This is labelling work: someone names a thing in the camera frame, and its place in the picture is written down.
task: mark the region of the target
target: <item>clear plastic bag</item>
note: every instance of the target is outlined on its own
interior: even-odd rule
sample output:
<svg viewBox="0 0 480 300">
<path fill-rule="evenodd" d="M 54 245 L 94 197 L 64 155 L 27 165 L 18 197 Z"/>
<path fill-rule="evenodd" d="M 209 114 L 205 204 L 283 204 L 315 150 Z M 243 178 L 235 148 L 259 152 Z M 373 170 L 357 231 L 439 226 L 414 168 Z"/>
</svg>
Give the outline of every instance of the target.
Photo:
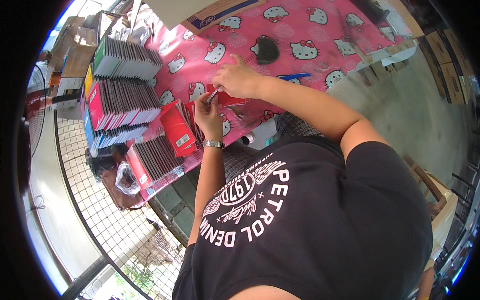
<svg viewBox="0 0 480 300">
<path fill-rule="evenodd" d="M 131 197 L 134 197 L 140 191 L 140 186 L 126 161 L 122 161 L 118 166 L 115 188 Z"/>
</svg>

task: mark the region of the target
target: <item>metal grille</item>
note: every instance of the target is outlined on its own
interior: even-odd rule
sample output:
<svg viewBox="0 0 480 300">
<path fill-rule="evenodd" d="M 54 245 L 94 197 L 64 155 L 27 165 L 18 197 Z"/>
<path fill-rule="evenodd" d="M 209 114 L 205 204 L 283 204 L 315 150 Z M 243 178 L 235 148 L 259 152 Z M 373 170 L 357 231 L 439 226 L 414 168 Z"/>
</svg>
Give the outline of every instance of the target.
<svg viewBox="0 0 480 300">
<path fill-rule="evenodd" d="M 85 164 L 81 120 L 58 119 L 67 184 L 93 235 L 118 267 L 152 299 L 171 299 L 185 248 L 148 206 L 120 211 Z"/>
</svg>

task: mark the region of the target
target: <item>pink tablecloth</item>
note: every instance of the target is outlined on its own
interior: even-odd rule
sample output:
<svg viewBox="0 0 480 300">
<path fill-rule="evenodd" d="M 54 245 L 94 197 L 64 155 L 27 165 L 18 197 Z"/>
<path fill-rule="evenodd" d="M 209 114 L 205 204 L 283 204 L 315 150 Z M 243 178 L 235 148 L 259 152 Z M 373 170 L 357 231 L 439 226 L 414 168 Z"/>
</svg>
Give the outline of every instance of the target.
<svg viewBox="0 0 480 300">
<path fill-rule="evenodd" d="M 163 67 L 156 75 L 155 91 L 163 103 L 174 99 L 194 101 L 205 92 L 222 63 L 231 62 L 229 54 L 239 53 L 245 62 L 263 75 L 282 76 L 299 72 L 311 77 L 294 80 L 326 91 L 361 62 L 352 49 L 356 44 L 364 53 L 402 42 L 399 36 L 384 35 L 347 0 L 272 0 L 195 36 L 182 25 L 168 30 L 158 22 L 146 48 L 158 51 Z M 280 49 L 278 60 L 259 65 L 257 38 L 273 38 Z M 253 99 L 246 105 L 222 108 L 225 114 L 224 141 L 231 144 L 252 128 L 282 113 L 278 107 Z M 143 135 L 149 140 L 162 134 L 159 120 L 151 123 Z M 153 187 L 142 191 L 144 199 L 176 180 L 201 162 L 202 152 L 185 158 L 182 169 L 173 171 Z"/>
</svg>

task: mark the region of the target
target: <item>silver watch band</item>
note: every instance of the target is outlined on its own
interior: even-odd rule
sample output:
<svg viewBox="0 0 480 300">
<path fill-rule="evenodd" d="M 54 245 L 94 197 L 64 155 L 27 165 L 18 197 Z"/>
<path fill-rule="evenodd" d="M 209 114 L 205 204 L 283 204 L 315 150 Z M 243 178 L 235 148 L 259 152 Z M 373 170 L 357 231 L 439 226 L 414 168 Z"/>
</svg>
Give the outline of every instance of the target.
<svg viewBox="0 0 480 300">
<path fill-rule="evenodd" d="M 222 149 L 225 148 L 225 143 L 219 141 L 204 140 L 203 145 L 204 147 L 217 147 Z"/>
</svg>

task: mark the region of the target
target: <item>stack of notebooks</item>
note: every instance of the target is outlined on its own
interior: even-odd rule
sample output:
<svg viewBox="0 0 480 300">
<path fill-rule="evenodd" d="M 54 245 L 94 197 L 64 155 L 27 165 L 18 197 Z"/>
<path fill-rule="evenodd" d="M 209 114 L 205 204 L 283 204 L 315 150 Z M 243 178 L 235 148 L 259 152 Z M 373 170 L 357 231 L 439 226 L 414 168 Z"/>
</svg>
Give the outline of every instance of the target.
<svg viewBox="0 0 480 300">
<path fill-rule="evenodd" d="M 162 62 L 155 51 L 106 37 L 95 51 L 93 74 L 149 80 L 161 67 Z"/>
<path fill-rule="evenodd" d="M 142 190 L 183 164 L 183 158 L 174 156 L 165 136 L 133 144 L 126 159 Z"/>
<path fill-rule="evenodd" d="M 128 140 L 142 136 L 147 130 L 148 124 L 122 125 L 112 130 L 98 130 L 93 133 L 92 147 L 105 148 L 115 143 L 124 143 Z"/>
<path fill-rule="evenodd" d="M 88 108 L 95 131 L 149 123 L 161 111 L 160 101 L 151 86 L 121 78 L 94 83 L 88 96 Z"/>
<path fill-rule="evenodd" d="M 162 107 L 160 121 L 176 157 L 187 156 L 202 147 L 202 132 L 195 124 L 194 102 L 173 101 Z"/>
</svg>

